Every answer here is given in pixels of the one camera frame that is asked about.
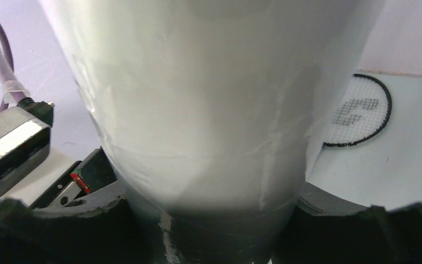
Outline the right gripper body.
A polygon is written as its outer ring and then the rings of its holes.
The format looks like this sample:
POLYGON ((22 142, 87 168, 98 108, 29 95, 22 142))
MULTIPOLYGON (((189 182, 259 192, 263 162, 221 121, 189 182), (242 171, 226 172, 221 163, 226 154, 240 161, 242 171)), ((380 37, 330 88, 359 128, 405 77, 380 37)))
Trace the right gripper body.
POLYGON ((96 192, 117 180, 102 148, 72 164, 31 205, 31 209, 69 207, 75 199, 96 192))

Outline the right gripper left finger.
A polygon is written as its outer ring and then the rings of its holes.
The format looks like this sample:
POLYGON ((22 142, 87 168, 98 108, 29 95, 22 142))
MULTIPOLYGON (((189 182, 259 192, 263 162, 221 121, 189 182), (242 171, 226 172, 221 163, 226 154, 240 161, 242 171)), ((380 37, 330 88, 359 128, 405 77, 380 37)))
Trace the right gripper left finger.
POLYGON ((120 182, 61 208, 0 200, 0 263, 156 263, 120 182))

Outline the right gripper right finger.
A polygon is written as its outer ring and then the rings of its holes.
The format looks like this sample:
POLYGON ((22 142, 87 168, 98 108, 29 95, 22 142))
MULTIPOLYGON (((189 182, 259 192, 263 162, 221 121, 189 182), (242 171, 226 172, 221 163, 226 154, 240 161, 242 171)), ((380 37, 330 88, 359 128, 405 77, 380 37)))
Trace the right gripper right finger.
POLYGON ((362 206, 303 186, 273 263, 422 263, 422 202, 362 206))

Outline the badminton racket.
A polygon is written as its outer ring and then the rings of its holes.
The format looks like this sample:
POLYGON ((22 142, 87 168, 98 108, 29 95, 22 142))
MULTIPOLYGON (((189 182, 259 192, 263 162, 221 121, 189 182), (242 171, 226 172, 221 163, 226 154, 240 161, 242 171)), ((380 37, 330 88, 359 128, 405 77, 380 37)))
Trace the badminton racket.
POLYGON ((382 81, 353 74, 323 147, 351 147, 372 139, 386 127, 392 107, 391 93, 382 81))

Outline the white shuttlecock tube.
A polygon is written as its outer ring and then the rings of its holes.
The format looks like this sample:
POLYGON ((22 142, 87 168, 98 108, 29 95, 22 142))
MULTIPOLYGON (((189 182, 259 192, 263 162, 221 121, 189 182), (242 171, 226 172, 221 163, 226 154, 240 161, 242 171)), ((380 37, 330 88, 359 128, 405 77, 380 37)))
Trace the white shuttlecock tube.
POLYGON ((384 1, 41 1, 154 263, 268 263, 384 1))

